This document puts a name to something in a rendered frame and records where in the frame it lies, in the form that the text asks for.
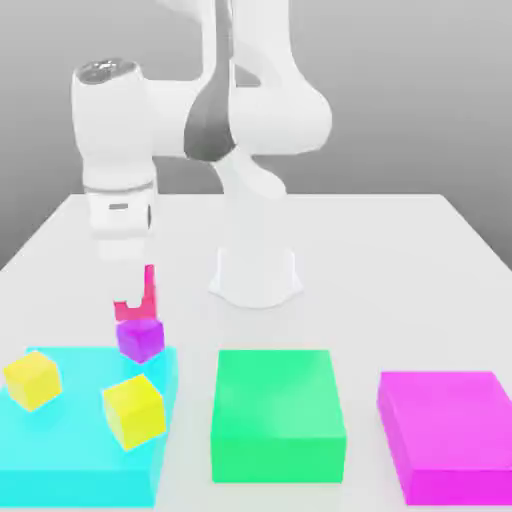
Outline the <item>large magenta box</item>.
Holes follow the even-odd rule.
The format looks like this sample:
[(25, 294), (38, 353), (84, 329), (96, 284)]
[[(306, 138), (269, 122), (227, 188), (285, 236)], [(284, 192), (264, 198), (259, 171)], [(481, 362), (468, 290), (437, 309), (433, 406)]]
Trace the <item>large magenta box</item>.
[(490, 371), (385, 371), (377, 407), (408, 505), (512, 505), (512, 399)]

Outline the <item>small yellow cube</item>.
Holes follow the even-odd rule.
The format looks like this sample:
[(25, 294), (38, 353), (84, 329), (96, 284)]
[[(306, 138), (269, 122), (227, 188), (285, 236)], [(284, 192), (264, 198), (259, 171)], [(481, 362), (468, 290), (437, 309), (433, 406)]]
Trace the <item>small yellow cube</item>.
[(125, 451), (166, 432), (163, 397), (144, 374), (103, 390), (102, 398), (107, 424)]
[(57, 364), (33, 350), (3, 369), (9, 396), (23, 409), (32, 412), (62, 392)]

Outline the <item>small purple cube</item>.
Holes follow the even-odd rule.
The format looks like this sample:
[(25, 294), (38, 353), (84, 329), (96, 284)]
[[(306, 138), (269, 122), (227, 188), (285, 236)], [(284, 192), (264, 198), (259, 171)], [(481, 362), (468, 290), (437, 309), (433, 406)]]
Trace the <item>small purple cube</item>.
[(116, 336), (120, 352), (139, 364), (149, 361), (165, 348), (163, 324), (157, 319), (119, 323)]

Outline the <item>large cyan box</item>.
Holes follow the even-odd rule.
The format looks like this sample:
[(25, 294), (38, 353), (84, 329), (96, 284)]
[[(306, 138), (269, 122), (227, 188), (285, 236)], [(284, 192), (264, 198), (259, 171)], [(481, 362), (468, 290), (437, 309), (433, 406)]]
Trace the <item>large cyan box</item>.
[(144, 364), (114, 347), (40, 347), (60, 371), (61, 394), (27, 412), (0, 389), (0, 507), (151, 508), (167, 437), (126, 451), (106, 422), (103, 390), (145, 375), (172, 416), (178, 360), (168, 347)]

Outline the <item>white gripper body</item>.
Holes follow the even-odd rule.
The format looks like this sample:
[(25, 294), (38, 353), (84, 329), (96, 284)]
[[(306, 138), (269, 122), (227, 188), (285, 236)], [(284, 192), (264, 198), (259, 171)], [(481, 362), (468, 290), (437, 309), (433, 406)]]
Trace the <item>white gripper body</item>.
[(95, 237), (97, 254), (106, 262), (135, 261), (144, 258), (146, 239), (144, 237)]

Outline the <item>large green box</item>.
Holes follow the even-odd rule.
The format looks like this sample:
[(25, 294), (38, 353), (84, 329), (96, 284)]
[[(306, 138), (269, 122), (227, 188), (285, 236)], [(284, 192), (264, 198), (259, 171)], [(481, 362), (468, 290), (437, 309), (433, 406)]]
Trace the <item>large green box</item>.
[(346, 449), (328, 351), (219, 352), (210, 433), (214, 482), (339, 484)]

